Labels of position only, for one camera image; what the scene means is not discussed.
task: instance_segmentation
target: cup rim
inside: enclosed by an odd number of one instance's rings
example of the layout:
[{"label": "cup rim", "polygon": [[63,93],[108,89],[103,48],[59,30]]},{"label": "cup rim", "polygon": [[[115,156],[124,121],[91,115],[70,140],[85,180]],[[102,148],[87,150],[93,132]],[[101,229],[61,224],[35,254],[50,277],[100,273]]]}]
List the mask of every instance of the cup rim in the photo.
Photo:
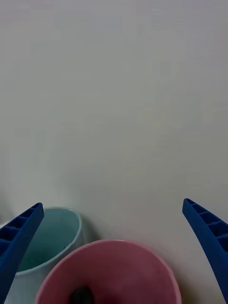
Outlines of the cup rim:
[{"label": "cup rim", "polygon": [[53,258],[49,259],[47,262],[44,262],[43,264],[40,264],[40,265],[38,265],[38,266],[36,266],[34,268],[16,272],[15,277],[31,274],[31,273],[37,271],[38,269],[41,269],[41,268],[45,267],[46,265],[50,264],[52,261],[54,261],[55,259],[57,259],[58,257],[60,257],[64,252],[66,252],[68,250],[68,248],[70,248],[71,244],[75,242],[75,240],[77,239],[78,235],[80,234],[80,232],[82,230],[82,219],[81,219],[81,216],[80,216],[79,213],[77,213],[76,211],[74,211],[74,210],[72,210],[70,208],[64,208],[64,207],[45,208],[44,212],[45,211],[49,211],[49,210],[67,210],[67,211],[73,212],[77,216],[78,221],[79,221],[79,226],[78,226],[78,230],[77,230],[76,236],[74,237],[74,239],[72,240],[72,242],[70,244],[68,244],[67,247],[64,248],[62,251],[60,251],[56,256],[54,256]]}]

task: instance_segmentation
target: white wall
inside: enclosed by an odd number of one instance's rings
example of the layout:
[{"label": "white wall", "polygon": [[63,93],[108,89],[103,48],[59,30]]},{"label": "white wall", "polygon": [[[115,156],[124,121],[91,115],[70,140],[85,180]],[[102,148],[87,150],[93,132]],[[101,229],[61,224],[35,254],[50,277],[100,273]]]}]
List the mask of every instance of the white wall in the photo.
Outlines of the white wall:
[{"label": "white wall", "polygon": [[224,303],[181,213],[228,221],[226,0],[1,0],[0,215],[73,207]]}]

